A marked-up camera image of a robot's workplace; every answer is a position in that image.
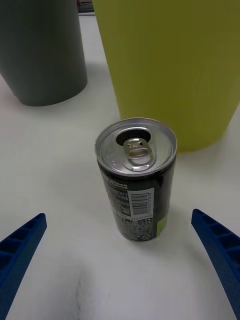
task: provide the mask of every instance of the can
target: can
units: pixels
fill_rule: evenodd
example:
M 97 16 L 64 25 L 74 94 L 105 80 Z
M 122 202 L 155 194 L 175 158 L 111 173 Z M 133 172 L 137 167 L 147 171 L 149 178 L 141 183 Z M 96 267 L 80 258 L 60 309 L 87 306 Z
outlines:
M 114 123 L 96 139 L 98 166 L 125 238 L 149 241 L 165 227 L 176 151 L 173 131 L 148 118 Z

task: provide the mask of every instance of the yellow container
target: yellow container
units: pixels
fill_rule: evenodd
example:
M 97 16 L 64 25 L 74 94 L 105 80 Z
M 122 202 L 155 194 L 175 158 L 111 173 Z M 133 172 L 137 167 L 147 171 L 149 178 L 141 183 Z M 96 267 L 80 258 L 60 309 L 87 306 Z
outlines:
M 93 0 L 120 116 L 204 148 L 240 101 L 239 0 Z

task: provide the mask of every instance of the gray cylinder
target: gray cylinder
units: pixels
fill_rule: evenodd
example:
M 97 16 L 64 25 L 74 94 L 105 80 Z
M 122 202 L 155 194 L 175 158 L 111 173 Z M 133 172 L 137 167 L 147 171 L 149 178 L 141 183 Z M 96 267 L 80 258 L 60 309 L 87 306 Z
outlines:
M 0 0 L 0 73 L 29 106 L 81 92 L 87 73 L 76 0 Z

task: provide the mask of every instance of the white surface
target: white surface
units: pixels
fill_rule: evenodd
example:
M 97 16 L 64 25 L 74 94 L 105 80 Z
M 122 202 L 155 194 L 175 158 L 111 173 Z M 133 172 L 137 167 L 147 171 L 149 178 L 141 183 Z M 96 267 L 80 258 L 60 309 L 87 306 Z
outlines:
M 235 319 L 191 215 L 240 235 L 240 110 L 221 141 L 178 157 L 159 240 L 125 240 L 94 154 L 117 103 L 95 17 L 81 30 L 88 85 L 73 99 L 27 107 L 0 78 L 0 238 L 40 212 L 48 223 L 7 320 Z

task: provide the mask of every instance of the can lid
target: can lid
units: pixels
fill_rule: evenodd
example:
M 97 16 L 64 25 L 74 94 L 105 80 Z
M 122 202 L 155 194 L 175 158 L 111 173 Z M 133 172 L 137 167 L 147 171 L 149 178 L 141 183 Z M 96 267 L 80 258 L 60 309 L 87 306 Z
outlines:
M 147 176 L 174 159 L 177 140 L 171 129 L 147 118 L 130 118 L 107 127 L 96 139 L 98 162 L 122 176 Z

